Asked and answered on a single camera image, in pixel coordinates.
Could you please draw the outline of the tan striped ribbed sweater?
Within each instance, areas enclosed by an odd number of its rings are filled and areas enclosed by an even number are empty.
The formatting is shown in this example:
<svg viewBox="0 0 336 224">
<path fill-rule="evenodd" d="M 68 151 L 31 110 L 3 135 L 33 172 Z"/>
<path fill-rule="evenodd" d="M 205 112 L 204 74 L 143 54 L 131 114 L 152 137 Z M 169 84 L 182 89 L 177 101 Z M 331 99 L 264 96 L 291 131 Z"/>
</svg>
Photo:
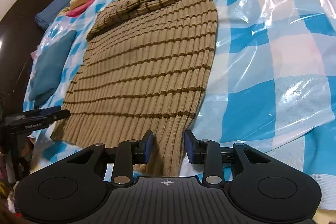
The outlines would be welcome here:
<svg viewBox="0 0 336 224">
<path fill-rule="evenodd" d="M 51 134 L 84 148 L 116 147 L 154 133 L 138 171 L 176 176 L 182 134 L 195 119 L 214 61 L 218 13 L 213 0 L 115 0 L 87 35 L 83 64 L 63 107 L 70 117 Z"/>
</svg>

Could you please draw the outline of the teal folded cloth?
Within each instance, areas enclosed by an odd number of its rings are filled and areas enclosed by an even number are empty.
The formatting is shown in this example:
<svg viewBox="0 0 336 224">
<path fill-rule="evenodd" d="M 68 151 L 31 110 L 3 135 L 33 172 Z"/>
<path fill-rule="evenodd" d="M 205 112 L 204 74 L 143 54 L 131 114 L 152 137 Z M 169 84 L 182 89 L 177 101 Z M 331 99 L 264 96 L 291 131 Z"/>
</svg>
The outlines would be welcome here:
<svg viewBox="0 0 336 224">
<path fill-rule="evenodd" d="M 46 50 L 43 50 L 38 57 L 30 81 L 31 91 L 28 98 L 30 102 L 34 102 L 36 107 L 44 105 L 58 88 L 64 64 L 75 37 L 76 31 L 71 30 Z"/>
</svg>

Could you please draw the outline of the dark wooden headboard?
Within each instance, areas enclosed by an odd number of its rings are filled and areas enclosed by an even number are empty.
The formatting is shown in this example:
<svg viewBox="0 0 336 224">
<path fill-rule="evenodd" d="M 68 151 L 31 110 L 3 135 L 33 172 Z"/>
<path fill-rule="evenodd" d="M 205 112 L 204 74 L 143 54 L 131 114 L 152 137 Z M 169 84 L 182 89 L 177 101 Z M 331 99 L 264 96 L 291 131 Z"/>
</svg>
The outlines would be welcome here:
<svg viewBox="0 0 336 224">
<path fill-rule="evenodd" d="M 20 113 L 33 60 L 43 30 L 35 15 L 53 0 L 17 0 L 1 20 L 1 110 L 4 116 Z"/>
</svg>

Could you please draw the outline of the blue folded pillow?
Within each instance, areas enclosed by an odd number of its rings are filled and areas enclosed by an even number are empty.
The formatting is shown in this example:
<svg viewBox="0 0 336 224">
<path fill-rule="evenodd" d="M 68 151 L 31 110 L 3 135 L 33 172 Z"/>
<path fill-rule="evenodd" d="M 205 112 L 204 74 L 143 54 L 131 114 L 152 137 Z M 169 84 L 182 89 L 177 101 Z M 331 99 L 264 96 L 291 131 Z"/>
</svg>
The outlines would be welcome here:
<svg viewBox="0 0 336 224">
<path fill-rule="evenodd" d="M 71 0 L 53 0 L 44 10 L 35 15 L 36 24 L 46 30 L 62 9 L 68 7 Z"/>
</svg>

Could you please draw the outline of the blue white checkered plastic sheet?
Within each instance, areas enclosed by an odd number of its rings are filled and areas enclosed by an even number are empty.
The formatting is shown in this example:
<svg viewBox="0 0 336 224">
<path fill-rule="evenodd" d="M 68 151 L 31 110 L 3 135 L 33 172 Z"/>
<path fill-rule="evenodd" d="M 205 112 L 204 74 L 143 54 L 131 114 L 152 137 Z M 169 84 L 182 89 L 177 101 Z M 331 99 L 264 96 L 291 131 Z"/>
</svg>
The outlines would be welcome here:
<svg viewBox="0 0 336 224">
<path fill-rule="evenodd" d="M 37 52 L 77 32 L 47 107 L 60 105 L 83 62 L 86 35 L 110 1 L 57 18 Z M 312 176 L 335 209 L 335 0 L 214 0 L 219 26 L 206 95 L 191 130 L 236 141 Z"/>
</svg>

